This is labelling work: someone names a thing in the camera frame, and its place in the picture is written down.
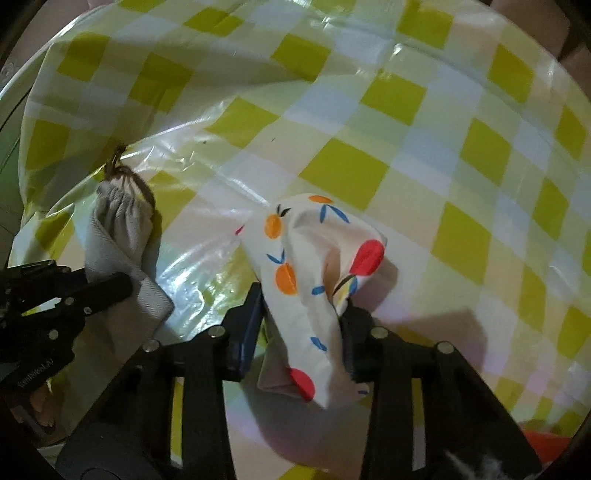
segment brown string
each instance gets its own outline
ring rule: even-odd
[[[137,188],[140,190],[146,202],[148,202],[152,208],[155,208],[156,201],[154,194],[144,181],[136,172],[131,170],[127,165],[121,163],[121,155],[125,152],[125,145],[119,145],[113,157],[105,163],[105,180],[118,179],[120,177],[128,177],[134,181]]]

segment gray cloth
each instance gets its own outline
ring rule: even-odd
[[[90,317],[87,327],[108,344],[117,360],[125,362],[154,334],[173,304],[141,268],[152,232],[152,207],[132,188],[108,181],[101,182],[97,193],[86,237],[86,277],[95,281],[127,273],[134,291],[127,300]]]

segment metal bolt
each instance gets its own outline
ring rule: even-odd
[[[450,353],[453,353],[455,351],[455,348],[449,342],[439,342],[437,344],[437,350],[439,350],[441,353],[445,353],[446,355],[449,355]]]
[[[371,329],[371,336],[377,340],[384,340],[388,336],[388,330],[384,327],[374,327]]]
[[[142,345],[142,350],[146,353],[155,352],[160,348],[160,342],[158,340],[154,340],[153,338],[150,340],[146,340]]]
[[[214,325],[207,331],[207,334],[211,338],[220,338],[226,335],[226,329],[221,325]]]

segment yellow checkered tablecloth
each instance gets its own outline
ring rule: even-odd
[[[388,237],[360,303],[454,342],[518,421],[572,434],[591,407],[590,130],[562,67],[472,0],[122,0],[45,57],[11,264],[83,265],[99,168],[130,144],[176,307],[160,335],[187,339],[252,281],[234,230],[330,196]],[[367,402],[321,415],[251,387],[226,386],[241,478],[356,477]]]

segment white fabric with fruit print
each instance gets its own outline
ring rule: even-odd
[[[322,408],[367,395],[343,366],[339,316],[380,265],[386,238],[316,194],[282,200],[238,236],[268,310],[259,388]]]

